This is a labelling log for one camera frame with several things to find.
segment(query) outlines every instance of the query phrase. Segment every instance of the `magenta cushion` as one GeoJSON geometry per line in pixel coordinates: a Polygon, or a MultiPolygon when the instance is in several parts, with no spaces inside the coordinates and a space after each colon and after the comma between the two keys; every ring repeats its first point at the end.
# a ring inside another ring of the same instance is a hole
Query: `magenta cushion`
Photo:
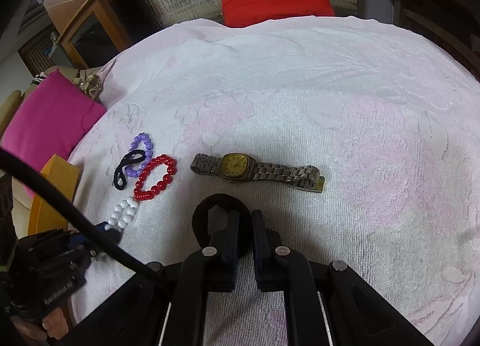
{"type": "MultiPolygon", "coordinates": [[[[22,102],[5,130],[2,147],[40,171],[54,154],[68,160],[105,111],[57,69],[22,102]]],[[[33,191],[27,191],[33,197],[33,191]]]]}

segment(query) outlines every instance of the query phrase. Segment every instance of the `metal screw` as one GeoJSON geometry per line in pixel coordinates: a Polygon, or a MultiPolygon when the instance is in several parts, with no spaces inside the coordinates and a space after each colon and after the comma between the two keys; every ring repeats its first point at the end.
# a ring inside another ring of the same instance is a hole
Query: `metal screw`
{"type": "Polygon", "coordinates": [[[333,268],[337,272],[343,272],[347,269],[348,265],[342,260],[335,260],[332,263],[333,268]]]}
{"type": "Polygon", "coordinates": [[[217,254],[217,249],[215,247],[205,247],[202,250],[202,254],[206,257],[212,257],[213,255],[217,254]]]}
{"type": "Polygon", "coordinates": [[[280,257],[284,257],[285,255],[290,254],[290,249],[286,245],[279,245],[275,249],[275,253],[279,255],[280,257]]]}
{"type": "Polygon", "coordinates": [[[162,264],[160,262],[148,262],[147,266],[151,268],[154,272],[159,271],[162,268],[162,264]]]}

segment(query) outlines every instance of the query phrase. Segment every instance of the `watch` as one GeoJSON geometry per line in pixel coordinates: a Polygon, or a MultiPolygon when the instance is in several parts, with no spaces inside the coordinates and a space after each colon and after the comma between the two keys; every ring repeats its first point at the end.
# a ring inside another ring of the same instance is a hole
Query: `watch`
{"type": "Polygon", "coordinates": [[[260,163],[247,154],[232,153],[222,158],[196,154],[190,165],[196,174],[220,176],[229,181],[276,181],[308,192],[321,193],[325,178],[315,166],[288,167],[260,163]]]}

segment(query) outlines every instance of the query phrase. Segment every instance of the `watch face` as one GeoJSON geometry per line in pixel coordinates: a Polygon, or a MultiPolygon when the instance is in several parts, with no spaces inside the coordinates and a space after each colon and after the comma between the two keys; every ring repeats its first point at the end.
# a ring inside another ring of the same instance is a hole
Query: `watch face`
{"type": "Polygon", "coordinates": [[[249,168],[249,158],[245,154],[227,154],[220,165],[220,174],[231,178],[242,178],[249,168]]]}

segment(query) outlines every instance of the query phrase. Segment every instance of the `silver watch strap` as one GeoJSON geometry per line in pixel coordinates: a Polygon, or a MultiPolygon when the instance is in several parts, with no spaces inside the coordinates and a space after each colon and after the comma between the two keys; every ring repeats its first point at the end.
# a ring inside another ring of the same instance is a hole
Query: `silver watch strap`
{"type": "Polygon", "coordinates": [[[272,163],[257,163],[251,179],[283,182],[301,190],[319,193],[322,192],[325,182],[325,178],[315,166],[288,167],[272,163]]]}
{"type": "Polygon", "coordinates": [[[223,158],[208,156],[206,154],[196,154],[190,165],[191,170],[197,174],[218,175],[218,169],[223,158]]]}

